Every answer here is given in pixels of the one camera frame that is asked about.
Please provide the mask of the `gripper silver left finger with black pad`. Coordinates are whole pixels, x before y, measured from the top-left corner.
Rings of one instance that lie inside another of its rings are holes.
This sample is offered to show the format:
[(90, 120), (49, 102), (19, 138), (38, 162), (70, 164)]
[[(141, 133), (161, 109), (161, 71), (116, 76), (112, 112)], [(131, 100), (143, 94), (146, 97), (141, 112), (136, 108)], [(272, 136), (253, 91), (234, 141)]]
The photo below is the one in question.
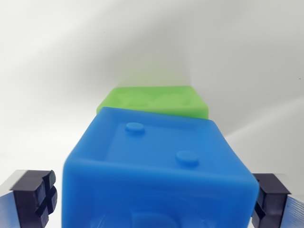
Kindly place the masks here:
[(53, 170), (16, 170), (0, 185), (2, 228), (44, 228), (57, 205)]

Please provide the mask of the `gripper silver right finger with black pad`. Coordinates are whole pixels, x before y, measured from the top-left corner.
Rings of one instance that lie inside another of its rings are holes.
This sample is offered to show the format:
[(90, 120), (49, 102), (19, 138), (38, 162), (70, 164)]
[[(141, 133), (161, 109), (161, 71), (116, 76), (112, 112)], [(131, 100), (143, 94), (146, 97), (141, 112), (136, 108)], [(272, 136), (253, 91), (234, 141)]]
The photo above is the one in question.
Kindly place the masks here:
[(254, 173), (259, 195), (252, 214), (255, 228), (302, 228), (304, 192), (299, 180), (283, 173)]

